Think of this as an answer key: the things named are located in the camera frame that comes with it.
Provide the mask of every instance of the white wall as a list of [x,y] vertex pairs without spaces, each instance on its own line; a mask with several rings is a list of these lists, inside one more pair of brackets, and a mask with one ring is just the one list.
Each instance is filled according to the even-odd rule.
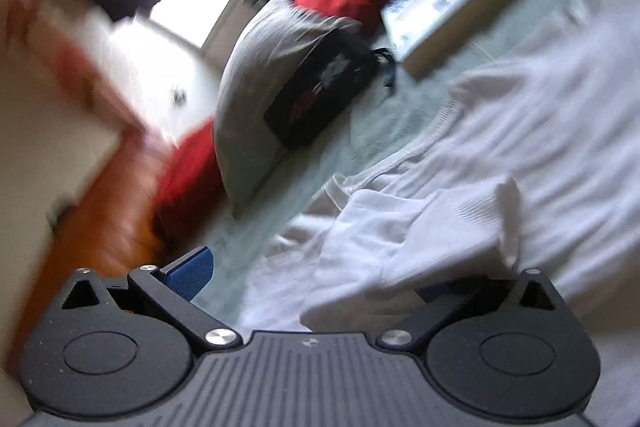
[[[5,17],[2,0],[2,36]],[[82,190],[117,138],[0,51],[1,363],[50,241],[47,211],[59,196]],[[14,427],[29,412],[19,386],[0,371],[0,427]]]

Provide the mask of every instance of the white cloth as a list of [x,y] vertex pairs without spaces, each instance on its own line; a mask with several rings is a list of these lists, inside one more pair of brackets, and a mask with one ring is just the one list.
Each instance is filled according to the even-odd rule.
[[[640,263],[638,49],[636,3],[593,18],[583,10],[554,17],[511,57],[452,83],[420,137],[361,174],[336,174],[269,243],[235,326],[243,334],[304,325],[375,333],[418,305],[404,300],[407,291],[482,264],[495,270],[498,258],[484,248],[491,238],[504,267],[543,269],[578,317],[606,307]],[[501,187],[510,186],[511,203],[500,203]],[[492,193],[488,229],[454,219],[442,202],[446,194],[478,201]],[[428,227],[439,230],[430,235]],[[611,337],[594,338],[603,339],[609,381]],[[613,411],[594,400],[594,419],[614,425]],[[640,415],[640,400],[623,402],[625,418]]]

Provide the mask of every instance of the blue plastic piece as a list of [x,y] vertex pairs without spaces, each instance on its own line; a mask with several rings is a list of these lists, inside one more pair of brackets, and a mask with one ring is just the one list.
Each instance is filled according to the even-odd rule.
[[203,248],[196,255],[164,276],[164,284],[183,299],[190,301],[213,277],[213,253]]

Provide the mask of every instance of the bed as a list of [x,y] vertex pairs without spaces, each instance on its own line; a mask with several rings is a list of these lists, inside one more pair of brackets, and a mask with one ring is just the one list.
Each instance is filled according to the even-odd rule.
[[[393,96],[374,82],[311,147],[287,156],[239,216],[232,216],[228,206],[223,204],[206,226],[191,238],[190,244],[184,245],[184,248],[207,245],[213,251],[216,263],[212,282],[193,302],[223,322],[231,326],[236,324],[246,292],[247,275],[260,259],[264,245],[291,217],[305,208],[328,178],[335,172],[344,175],[361,172],[411,142],[436,117],[446,99],[450,80],[463,71],[504,55],[530,34],[546,15],[574,1],[517,0],[491,28],[473,36],[425,78],[414,80],[400,70]],[[385,42],[385,36],[380,35],[375,46],[383,46]],[[635,288],[633,281],[628,283],[627,289]],[[629,300],[625,291],[618,292],[616,298]],[[610,344],[630,359],[638,359],[639,314],[635,311],[626,315],[625,321],[630,321],[627,324],[606,312],[588,315],[584,322],[598,346]],[[596,389],[588,416],[601,426],[631,425],[640,416],[640,411],[623,407],[632,399],[633,390],[623,389],[619,383],[625,379],[633,381],[637,366],[622,363],[620,357],[611,358],[607,353],[611,350],[603,356],[608,370]]]

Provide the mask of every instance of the book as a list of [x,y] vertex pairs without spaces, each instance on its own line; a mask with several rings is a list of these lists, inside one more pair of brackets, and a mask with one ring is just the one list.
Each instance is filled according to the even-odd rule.
[[396,61],[413,76],[489,23],[511,0],[391,0],[382,21]]

